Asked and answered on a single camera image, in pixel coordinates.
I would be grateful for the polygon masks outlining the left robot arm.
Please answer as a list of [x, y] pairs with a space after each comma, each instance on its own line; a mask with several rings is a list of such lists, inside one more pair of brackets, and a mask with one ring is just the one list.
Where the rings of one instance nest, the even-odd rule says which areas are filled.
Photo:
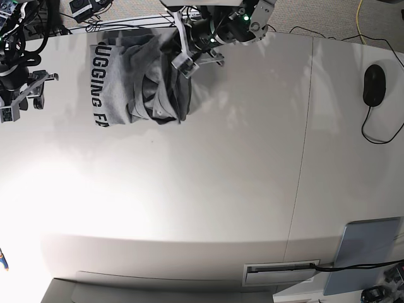
[[185, 63], [196, 64], [208, 53], [214, 57], [214, 48], [234, 42], [249, 44], [261, 40], [268, 31], [268, 20], [275, 8], [274, 1], [239, 1], [235, 6], [194, 5], [200, 20], [182, 17], [186, 5], [173, 6], [161, 2], [174, 17], [181, 41]]

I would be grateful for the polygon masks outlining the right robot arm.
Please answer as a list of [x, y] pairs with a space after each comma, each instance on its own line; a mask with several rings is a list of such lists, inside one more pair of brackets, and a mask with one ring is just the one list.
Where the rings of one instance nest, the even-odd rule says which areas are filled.
[[[32, 82], [29, 68], [38, 66], [51, 33], [62, 23], [59, 1], [1, 1], [1, 105]], [[42, 42], [27, 49], [28, 27], [39, 22]]]

